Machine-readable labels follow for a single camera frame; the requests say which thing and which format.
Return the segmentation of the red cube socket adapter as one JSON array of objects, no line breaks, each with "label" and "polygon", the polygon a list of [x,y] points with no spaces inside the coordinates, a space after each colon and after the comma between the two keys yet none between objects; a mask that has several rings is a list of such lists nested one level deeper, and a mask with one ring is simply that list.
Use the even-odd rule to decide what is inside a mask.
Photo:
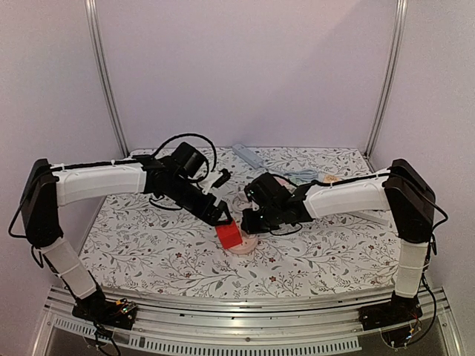
[{"label": "red cube socket adapter", "polygon": [[240,230],[234,220],[228,225],[216,226],[215,231],[224,249],[233,248],[243,242]]}]

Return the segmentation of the round pink power socket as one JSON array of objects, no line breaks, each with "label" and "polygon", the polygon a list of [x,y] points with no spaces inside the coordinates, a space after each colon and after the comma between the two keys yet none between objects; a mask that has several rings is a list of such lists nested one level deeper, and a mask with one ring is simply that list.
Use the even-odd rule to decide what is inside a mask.
[{"label": "round pink power socket", "polygon": [[258,245],[258,238],[256,235],[248,235],[246,233],[241,234],[242,242],[239,245],[235,245],[229,249],[229,252],[236,255],[247,255],[252,253]]}]

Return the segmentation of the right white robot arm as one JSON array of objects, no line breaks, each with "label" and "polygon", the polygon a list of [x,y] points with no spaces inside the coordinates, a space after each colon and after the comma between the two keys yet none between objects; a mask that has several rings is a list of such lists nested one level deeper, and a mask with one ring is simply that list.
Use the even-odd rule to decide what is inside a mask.
[{"label": "right white robot arm", "polygon": [[434,216],[442,209],[433,189],[405,159],[367,176],[335,182],[313,180],[289,190],[276,174],[265,173],[244,188],[252,208],[243,211],[247,234],[277,231],[327,216],[378,211],[400,239],[396,281],[390,300],[358,310],[365,331],[408,323],[422,316],[419,289],[427,286],[425,272],[436,251]]}]

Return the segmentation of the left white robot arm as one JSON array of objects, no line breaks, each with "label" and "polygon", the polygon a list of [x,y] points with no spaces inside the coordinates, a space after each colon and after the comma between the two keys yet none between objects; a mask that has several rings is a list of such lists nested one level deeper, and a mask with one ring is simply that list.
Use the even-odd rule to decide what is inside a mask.
[{"label": "left white robot arm", "polygon": [[53,165],[47,159],[33,163],[19,206],[10,225],[22,221],[23,233],[9,231],[16,239],[29,242],[40,266],[47,266],[74,299],[74,311],[83,319],[116,326],[131,322],[136,304],[127,299],[107,299],[99,282],[83,264],[62,227],[61,213],[70,206],[99,202],[112,195],[164,196],[211,227],[232,223],[228,205],[218,201],[203,185],[228,179],[226,171],[216,177],[207,172],[194,178],[203,165],[201,158],[134,156],[117,161]]}]

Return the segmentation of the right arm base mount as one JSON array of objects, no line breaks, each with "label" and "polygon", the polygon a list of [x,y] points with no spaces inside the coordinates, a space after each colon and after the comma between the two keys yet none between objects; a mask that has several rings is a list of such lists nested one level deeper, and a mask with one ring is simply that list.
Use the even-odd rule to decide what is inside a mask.
[{"label": "right arm base mount", "polygon": [[404,348],[422,330],[419,299],[393,299],[358,309],[364,331],[379,329],[382,340],[392,349]]}]

